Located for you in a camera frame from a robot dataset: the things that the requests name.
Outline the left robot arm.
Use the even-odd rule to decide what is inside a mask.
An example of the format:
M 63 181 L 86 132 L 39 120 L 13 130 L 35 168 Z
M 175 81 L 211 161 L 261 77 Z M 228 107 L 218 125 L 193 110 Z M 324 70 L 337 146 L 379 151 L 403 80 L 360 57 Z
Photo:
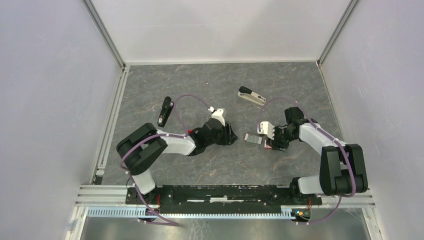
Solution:
M 137 196 L 145 204 L 151 204 L 157 198 L 157 190 L 150 167 L 161 155 L 197 156 L 209 146 L 230 146 L 236 140 L 238 136 L 231 123 L 215 118 L 189 130 L 187 135 L 161 131 L 152 123 L 146 123 L 121 140 L 116 151 L 121 158 L 121 168 L 128 172 L 138 189 Z

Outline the red white staple box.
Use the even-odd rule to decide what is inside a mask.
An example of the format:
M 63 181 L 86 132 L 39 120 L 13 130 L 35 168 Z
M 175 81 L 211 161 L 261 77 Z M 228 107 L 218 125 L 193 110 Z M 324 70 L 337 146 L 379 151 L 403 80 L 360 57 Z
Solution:
M 265 149 L 272 149 L 272 145 L 271 145 L 271 139 L 266 139 L 266 141 L 264 142 L 264 148 Z

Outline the black stapler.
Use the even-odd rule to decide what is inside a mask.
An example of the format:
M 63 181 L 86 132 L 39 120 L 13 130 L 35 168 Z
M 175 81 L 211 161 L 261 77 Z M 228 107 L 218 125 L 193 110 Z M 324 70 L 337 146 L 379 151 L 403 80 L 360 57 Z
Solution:
M 161 128 L 165 127 L 172 110 L 174 108 L 174 102 L 170 96 L 166 96 L 163 100 L 160 114 L 157 120 L 157 125 Z

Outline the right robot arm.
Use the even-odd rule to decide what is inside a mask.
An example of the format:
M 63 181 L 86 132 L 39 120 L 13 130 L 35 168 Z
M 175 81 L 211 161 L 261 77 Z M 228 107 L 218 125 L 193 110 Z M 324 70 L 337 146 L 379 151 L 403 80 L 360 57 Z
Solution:
M 348 144 L 327 131 L 312 118 L 307 118 L 299 107 L 284 111 L 286 124 L 268 121 L 259 124 L 258 131 L 267 136 L 273 150 L 286 150 L 290 142 L 300 141 L 312 147 L 320 156 L 319 173 L 293 178 L 289 199 L 302 204 L 309 195 L 352 197 L 368 190 L 368 178 L 363 149 L 358 144 Z

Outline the staple tray box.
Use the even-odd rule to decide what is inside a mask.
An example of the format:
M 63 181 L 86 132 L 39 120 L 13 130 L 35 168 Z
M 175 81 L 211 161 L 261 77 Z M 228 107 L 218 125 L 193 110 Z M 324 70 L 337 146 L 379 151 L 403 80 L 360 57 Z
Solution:
M 255 145 L 261 145 L 263 138 L 258 135 L 246 133 L 244 136 L 244 141 L 247 143 L 255 144 Z

